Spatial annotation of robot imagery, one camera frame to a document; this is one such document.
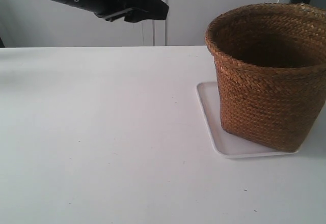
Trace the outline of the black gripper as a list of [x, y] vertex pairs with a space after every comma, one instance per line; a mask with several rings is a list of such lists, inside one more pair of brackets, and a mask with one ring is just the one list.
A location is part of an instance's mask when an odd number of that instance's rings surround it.
[[104, 0], [104, 9], [95, 15], [109, 22], [166, 20], [169, 6], [162, 0]]

